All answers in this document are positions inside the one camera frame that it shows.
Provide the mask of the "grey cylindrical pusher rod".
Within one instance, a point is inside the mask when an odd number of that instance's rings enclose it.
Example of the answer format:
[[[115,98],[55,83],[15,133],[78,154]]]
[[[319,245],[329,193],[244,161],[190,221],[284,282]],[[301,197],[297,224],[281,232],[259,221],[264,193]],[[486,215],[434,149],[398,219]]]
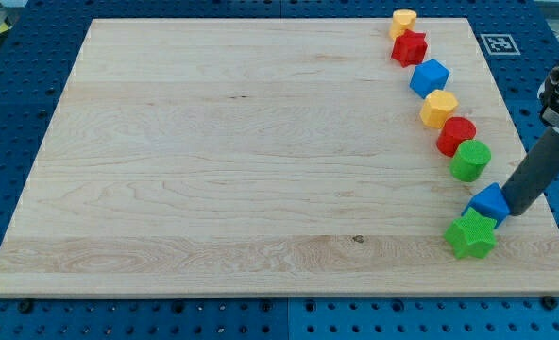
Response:
[[[501,187],[510,214],[524,214],[558,175],[559,128],[548,127]]]

